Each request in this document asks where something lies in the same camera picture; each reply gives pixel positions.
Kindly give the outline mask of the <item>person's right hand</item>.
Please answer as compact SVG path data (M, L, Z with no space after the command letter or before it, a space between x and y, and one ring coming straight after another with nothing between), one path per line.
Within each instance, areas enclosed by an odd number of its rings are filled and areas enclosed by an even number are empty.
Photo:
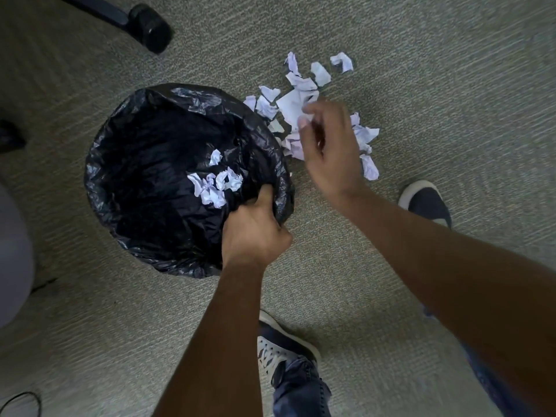
M363 169L350 115L339 102L319 100L303 106L317 127L320 161L306 166L322 195L340 210L365 189Z

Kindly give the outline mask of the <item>person's left hand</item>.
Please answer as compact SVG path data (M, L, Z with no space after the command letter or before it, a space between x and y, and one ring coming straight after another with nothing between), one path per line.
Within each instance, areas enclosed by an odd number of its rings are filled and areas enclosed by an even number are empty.
M249 218L247 202L229 214L222 235L223 269L264 271L290 248L293 237L275 218Z

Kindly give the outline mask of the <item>black plastic trash bag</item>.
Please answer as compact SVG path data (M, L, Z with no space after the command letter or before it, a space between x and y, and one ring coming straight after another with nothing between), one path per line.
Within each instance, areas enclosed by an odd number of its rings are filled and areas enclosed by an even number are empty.
M210 167L213 150L223 155ZM230 167L242 175L221 208L194 196ZM108 117L86 159L84 183L95 215L122 248L160 273L203 279L222 270L229 214L274 188L274 217L294 212L295 187L281 146L263 118L213 87L165 83L136 90Z

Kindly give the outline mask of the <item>person's right forearm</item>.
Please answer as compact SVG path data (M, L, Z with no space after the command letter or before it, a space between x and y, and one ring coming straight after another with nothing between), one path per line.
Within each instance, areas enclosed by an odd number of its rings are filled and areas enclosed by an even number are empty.
M338 211L532 417L556 417L556 271L404 210L366 186Z

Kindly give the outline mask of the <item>person's left forearm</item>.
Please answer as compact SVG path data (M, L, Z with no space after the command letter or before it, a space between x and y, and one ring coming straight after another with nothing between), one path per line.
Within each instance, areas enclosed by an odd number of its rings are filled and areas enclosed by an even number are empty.
M152 417L262 417L256 358L260 261L226 265Z

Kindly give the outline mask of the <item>pile of torn paper scraps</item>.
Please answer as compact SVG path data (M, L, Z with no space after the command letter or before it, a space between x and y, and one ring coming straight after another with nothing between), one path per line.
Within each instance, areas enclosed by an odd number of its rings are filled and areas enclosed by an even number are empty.
M303 112L303 106L318 100L320 89L331 83L332 76L322 63L312 62L312 77L303 77L296 54L292 51L288 52L284 64L288 68L286 79L291 90L283 92L279 88L261 85L260 95L247 96L244 104L269 122L268 128L272 133L282 134L276 139L285 156L304 160L298 121L300 117L312 118ZM371 157L371 143L378 137L380 130L363 125L357 111L350 115L350 126L358 143L363 176L368 181L376 181L379 178L379 169Z

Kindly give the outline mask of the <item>person's right navy white sneaker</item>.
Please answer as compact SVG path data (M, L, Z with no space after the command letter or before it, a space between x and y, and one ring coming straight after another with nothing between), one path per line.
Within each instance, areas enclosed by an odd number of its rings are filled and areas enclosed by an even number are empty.
M437 187L426 180L409 184L401 193L398 205L425 219L452 228L449 209Z

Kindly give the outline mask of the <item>person's navy white sneaker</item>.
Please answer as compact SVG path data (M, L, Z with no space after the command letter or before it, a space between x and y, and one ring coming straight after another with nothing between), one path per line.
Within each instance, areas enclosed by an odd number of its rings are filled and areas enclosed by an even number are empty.
M398 205L425 219L452 228L449 209L437 187L426 180L409 184L401 193Z
M308 359L317 366L321 354L314 345L288 333L270 314L260 310L257 336L257 360L260 373L272 384L279 365L298 358Z

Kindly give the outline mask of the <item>person's left navy white sneaker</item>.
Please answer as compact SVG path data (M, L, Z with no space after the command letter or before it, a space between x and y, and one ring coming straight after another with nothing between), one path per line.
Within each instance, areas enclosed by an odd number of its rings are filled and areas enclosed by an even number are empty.
M272 384L279 365L298 358L308 359L317 366L321 354L314 345L288 333L270 314L260 310L257 336L257 360L260 373Z

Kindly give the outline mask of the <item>black chair caster wheel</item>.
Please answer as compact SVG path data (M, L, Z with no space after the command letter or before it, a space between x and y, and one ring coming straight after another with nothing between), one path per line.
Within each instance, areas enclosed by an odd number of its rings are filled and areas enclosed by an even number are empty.
M127 33L153 54L169 46L173 31L166 20L146 4L137 4L128 13Z

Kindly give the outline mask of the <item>light grey rounded object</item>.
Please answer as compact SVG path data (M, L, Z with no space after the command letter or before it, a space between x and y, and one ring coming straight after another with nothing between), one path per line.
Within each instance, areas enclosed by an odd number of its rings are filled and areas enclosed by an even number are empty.
M0 184L0 329L27 301L35 275L33 244L23 214Z

